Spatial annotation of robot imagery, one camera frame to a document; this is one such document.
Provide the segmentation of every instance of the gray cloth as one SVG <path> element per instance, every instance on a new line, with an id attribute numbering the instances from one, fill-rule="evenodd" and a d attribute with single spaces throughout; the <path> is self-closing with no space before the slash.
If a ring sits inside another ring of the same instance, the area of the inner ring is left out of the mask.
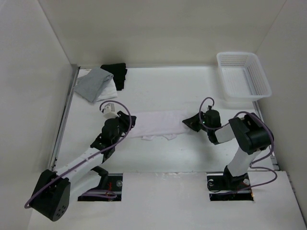
<path id="1" fill-rule="evenodd" d="M 77 79 L 74 91 L 88 102 L 95 103 L 112 78 L 112 73 L 94 68 L 87 75 Z"/>

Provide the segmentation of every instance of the white basket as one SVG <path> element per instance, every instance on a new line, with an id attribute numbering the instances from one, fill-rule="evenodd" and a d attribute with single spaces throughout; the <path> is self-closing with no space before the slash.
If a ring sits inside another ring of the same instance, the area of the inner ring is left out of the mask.
<path id="1" fill-rule="evenodd" d="M 257 55 L 223 52 L 216 57 L 226 100 L 253 102 L 272 95 Z"/>

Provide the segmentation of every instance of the black cloth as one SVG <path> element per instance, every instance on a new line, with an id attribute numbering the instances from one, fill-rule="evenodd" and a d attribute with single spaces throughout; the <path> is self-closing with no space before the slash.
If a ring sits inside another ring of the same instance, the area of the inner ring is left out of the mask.
<path id="1" fill-rule="evenodd" d="M 102 65 L 100 68 L 114 75 L 113 80 L 117 91 L 121 91 L 124 88 L 127 74 L 126 63 Z"/>

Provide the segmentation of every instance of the folded cloth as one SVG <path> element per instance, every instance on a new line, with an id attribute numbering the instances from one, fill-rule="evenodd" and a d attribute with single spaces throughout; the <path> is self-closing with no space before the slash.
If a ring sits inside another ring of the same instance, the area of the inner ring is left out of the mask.
<path id="1" fill-rule="evenodd" d="M 95 103 L 112 78 L 113 74 L 101 68 L 94 68 L 87 75 L 77 79 L 74 91 L 88 102 Z"/>
<path id="2" fill-rule="evenodd" d="M 121 91 L 124 88 L 124 82 L 127 74 L 126 63 L 102 65 L 101 69 L 104 69 L 114 75 L 113 79 L 118 91 Z"/>
<path id="3" fill-rule="evenodd" d="M 116 90 L 114 80 L 111 79 L 111 81 L 106 85 L 106 87 L 104 88 L 101 95 L 97 98 L 96 101 L 98 102 L 98 101 L 111 99 L 115 97 L 117 97 L 117 90 Z"/>
<path id="4" fill-rule="evenodd" d="M 133 113 L 136 116 L 134 128 L 129 132 L 129 138 L 152 140 L 156 136 L 167 139 L 176 138 L 177 134 L 186 133 L 189 128 L 182 123 L 188 118 L 186 110 Z"/>

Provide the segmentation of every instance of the wall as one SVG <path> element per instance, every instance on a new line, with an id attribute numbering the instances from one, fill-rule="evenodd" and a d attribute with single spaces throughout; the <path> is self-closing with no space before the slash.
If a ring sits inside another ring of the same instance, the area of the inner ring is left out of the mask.
<path id="1" fill-rule="evenodd" d="M 296 197 L 307 217 L 307 2 L 287 0 L 257 54 L 272 87 L 260 107 L 273 130 L 276 157 L 290 173 Z"/>
<path id="2" fill-rule="evenodd" d="M 285 0 L 39 0 L 71 63 L 215 65 L 255 52 Z"/>
<path id="3" fill-rule="evenodd" d="M 27 228 L 23 208 L 47 167 L 71 66 L 36 0 L 0 0 L 0 229 Z"/>

